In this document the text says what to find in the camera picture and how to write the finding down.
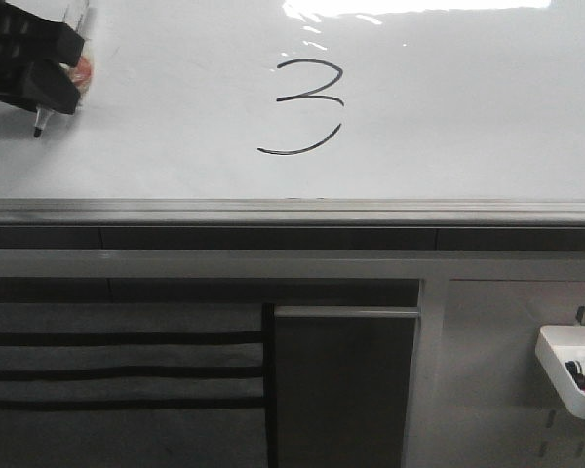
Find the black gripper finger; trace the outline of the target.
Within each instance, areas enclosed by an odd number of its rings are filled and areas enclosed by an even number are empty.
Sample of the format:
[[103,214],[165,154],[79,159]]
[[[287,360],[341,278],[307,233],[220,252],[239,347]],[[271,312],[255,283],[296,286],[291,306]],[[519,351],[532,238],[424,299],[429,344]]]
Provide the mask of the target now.
[[38,107],[73,115],[80,92],[63,69],[41,60],[0,73],[0,102],[35,112]]
[[0,67],[19,67],[38,60],[74,63],[79,36],[64,22],[35,16],[0,1]]

